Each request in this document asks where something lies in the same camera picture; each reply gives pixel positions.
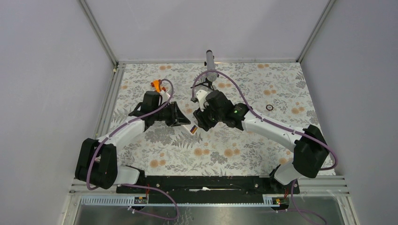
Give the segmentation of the white air conditioner remote control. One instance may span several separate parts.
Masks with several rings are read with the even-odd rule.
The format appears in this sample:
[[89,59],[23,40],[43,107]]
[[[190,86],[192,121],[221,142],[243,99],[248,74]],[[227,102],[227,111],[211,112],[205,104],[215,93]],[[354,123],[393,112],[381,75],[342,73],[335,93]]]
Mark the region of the white air conditioner remote control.
[[193,126],[197,126],[196,124],[189,124],[189,125],[182,125],[182,127],[187,131],[188,134],[190,135],[195,135],[195,134],[191,134],[190,130]]

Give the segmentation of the orange battery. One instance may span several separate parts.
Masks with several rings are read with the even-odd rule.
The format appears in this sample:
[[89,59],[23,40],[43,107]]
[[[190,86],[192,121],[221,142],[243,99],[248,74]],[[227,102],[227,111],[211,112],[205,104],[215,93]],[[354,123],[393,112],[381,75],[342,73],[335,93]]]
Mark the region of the orange battery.
[[190,130],[191,134],[195,134],[196,130],[198,129],[197,126],[193,126]]

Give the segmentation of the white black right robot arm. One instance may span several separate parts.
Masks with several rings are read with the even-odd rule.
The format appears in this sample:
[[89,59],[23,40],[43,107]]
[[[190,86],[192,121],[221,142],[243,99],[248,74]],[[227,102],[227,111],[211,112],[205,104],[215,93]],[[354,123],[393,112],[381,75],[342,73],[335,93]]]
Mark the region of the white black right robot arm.
[[198,90],[191,101],[199,104],[193,113],[199,128],[208,131],[221,122],[230,128],[253,132],[293,152],[293,159],[278,165],[271,173],[269,187],[283,192],[293,180],[315,178],[329,152],[320,129],[293,127],[261,115],[247,103],[233,104],[223,92]]

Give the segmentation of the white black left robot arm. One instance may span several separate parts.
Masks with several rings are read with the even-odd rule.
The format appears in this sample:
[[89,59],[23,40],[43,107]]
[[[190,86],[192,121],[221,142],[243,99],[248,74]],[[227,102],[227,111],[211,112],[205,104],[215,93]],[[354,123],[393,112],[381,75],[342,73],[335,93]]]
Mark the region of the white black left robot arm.
[[117,152],[158,121],[163,121],[168,127],[191,123],[167,93],[147,91],[124,123],[99,139],[83,141],[75,178],[86,182],[89,190],[127,184],[135,193],[143,191],[146,181],[140,177],[140,170],[119,165]]

